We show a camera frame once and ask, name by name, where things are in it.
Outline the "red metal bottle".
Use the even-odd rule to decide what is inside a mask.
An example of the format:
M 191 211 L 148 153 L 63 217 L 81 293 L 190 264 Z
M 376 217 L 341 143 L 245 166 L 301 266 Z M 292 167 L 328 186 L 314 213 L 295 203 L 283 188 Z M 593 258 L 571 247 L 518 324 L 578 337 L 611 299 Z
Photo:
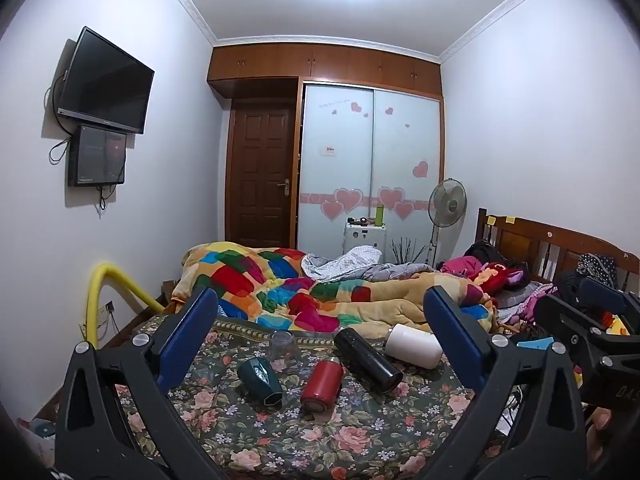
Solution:
M 300 395 L 302 408 L 309 413 L 324 414 L 334 408 L 341 389 L 344 368 L 337 359 L 317 363 Z

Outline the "white cylindrical cup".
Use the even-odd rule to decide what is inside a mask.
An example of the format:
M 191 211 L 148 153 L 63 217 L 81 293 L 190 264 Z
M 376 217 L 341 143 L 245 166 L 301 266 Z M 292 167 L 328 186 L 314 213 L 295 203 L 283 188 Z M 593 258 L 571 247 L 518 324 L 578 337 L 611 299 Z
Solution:
M 431 333 L 397 324 L 387 335 L 384 352 L 396 360 L 434 370 L 442 357 L 442 346 Z

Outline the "wooden headboard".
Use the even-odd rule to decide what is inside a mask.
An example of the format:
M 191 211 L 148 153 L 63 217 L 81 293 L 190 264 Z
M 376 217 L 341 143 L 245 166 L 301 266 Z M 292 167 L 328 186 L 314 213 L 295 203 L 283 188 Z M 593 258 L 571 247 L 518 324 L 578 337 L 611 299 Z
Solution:
M 560 273 L 575 270 L 581 255 L 611 257 L 617 264 L 617 287 L 623 292 L 639 291 L 639 258 L 595 236 L 538 221 L 497 216 L 480 208 L 475 240 L 491 244 L 508 259 L 526 262 L 530 276 L 542 282 L 552 282 Z

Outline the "red plush toy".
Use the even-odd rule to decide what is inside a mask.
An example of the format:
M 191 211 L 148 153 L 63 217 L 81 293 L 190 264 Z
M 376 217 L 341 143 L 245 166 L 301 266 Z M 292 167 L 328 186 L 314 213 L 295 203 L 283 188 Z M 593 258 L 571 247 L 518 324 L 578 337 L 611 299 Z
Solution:
M 520 290 L 529 284 L 530 278 L 524 264 L 508 260 L 484 264 L 472 282 L 489 296 L 495 296 L 504 290 Z

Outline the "pink clothing pile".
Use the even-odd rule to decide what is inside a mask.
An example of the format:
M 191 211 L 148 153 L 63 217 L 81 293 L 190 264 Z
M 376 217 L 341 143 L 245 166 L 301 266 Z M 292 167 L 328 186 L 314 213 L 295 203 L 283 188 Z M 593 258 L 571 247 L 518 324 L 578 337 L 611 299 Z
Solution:
M 469 278 L 482 270 L 483 263 L 474 256 L 462 256 L 443 262 L 439 267 L 442 273 Z

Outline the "yellow foam tube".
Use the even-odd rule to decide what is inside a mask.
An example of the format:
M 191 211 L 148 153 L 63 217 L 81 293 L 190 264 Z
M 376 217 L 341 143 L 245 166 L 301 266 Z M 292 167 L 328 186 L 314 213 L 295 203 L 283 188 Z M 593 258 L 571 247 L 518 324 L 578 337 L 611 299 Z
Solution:
M 110 300 L 114 300 L 116 304 L 123 301 L 125 306 L 135 310 L 136 314 L 143 310 L 154 313 L 165 310 L 119 266 L 110 262 L 99 263 L 89 278 L 85 317 L 85 340 L 94 348 L 99 348 L 101 344 L 101 325 L 110 317 L 110 312 L 105 307 Z

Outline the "dark green mug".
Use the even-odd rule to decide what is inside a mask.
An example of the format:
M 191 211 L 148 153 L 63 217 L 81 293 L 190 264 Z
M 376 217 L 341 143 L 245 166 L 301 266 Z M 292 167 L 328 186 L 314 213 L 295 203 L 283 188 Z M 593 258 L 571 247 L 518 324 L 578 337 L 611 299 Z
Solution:
M 238 377 L 248 395 L 263 406 L 276 406 L 282 402 L 283 390 L 270 362 L 258 356 L 243 362 Z

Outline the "floral bed sheet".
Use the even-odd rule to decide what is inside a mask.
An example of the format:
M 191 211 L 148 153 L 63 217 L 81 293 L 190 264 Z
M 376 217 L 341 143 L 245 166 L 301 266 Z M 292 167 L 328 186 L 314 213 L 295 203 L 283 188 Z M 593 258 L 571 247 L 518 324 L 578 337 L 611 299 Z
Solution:
M 263 408 L 244 392 L 238 368 L 268 356 L 269 336 L 253 323 L 216 322 L 181 386 L 168 393 L 196 442 L 232 479 L 409 479 L 474 396 L 447 361 L 434 370 L 401 365 L 404 379 L 388 396 L 345 374 L 334 408 L 308 413 L 300 395 L 334 348 L 329 336 L 297 334 L 298 354 L 272 364 L 283 400 Z

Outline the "standing electric fan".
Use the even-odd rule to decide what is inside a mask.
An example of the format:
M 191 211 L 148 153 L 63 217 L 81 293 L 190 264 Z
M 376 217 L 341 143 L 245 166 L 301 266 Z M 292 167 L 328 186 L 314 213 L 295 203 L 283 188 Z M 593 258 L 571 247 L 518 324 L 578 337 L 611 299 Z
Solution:
M 468 196 L 466 196 L 465 187 L 457 179 L 442 180 L 431 192 L 427 208 L 432 222 L 427 249 L 427 259 L 431 266 L 436 264 L 440 230 L 454 226 L 465 214 L 467 204 Z

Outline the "colourful patchwork quilt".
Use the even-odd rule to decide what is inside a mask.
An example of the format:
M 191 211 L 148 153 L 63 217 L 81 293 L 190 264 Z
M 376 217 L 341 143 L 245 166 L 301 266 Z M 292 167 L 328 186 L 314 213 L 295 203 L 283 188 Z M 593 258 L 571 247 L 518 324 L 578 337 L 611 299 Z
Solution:
M 428 332 L 424 295 L 440 286 L 484 330 L 497 327 L 491 298 L 466 278 L 420 272 L 404 280 L 322 283 L 304 274 L 303 256 L 292 248 L 249 248 L 232 242 L 195 246 L 183 257 L 171 302 L 181 308 L 195 287 L 206 285 L 216 292 L 227 318 L 290 332 L 328 334 L 352 326 L 372 339 L 397 324 Z

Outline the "green bottle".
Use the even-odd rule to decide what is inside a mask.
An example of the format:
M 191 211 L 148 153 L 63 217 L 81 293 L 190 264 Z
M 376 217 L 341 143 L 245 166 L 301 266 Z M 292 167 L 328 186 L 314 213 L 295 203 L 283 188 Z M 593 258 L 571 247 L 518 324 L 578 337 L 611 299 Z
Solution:
M 378 206 L 376 206 L 376 211 L 375 211 L 375 225 L 376 226 L 383 226 L 383 224 L 384 224 L 384 211 L 385 211 L 385 206 L 383 204 L 378 204 Z

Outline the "white small cabinet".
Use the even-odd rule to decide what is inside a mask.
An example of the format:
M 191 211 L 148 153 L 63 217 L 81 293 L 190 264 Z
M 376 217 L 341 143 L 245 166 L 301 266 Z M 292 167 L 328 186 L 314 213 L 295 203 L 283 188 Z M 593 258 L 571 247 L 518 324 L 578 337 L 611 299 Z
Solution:
M 380 252 L 378 262 L 382 263 L 385 260 L 386 233 L 386 226 L 360 226 L 347 222 L 344 229 L 343 252 L 346 254 L 355 247 L 371 246 Z

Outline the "sliding door wardrobe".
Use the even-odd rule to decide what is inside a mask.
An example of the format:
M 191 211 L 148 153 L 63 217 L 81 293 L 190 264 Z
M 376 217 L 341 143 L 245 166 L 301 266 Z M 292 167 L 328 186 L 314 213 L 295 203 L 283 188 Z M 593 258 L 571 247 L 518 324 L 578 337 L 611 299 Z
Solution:
M 386 247 L 430 238 L 428 200 L 444 175 L 436 63 L 336 44 L 216 47 L 210 86 L 232 103 L 295 105 L 288 246 L 333 258 L 349 219 L 383 204 Z

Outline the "brown wooden door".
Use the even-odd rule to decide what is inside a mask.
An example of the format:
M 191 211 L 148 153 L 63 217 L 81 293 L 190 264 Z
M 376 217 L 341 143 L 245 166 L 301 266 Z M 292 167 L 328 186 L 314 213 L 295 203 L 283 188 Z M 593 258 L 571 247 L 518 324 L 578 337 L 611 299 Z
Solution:
M 232 103 L 224 189 L 224 228 L 230 242 L 288 246 L 294 122 L 291 101 Z

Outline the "wall mounted black television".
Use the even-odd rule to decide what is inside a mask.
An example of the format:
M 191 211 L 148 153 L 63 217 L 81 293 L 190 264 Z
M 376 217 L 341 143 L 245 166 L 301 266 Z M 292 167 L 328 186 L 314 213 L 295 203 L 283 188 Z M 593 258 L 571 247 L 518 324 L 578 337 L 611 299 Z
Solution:
M 55 111 L 141 134 L 155 72 L 93 29 L 84 27 L 76 42 Z

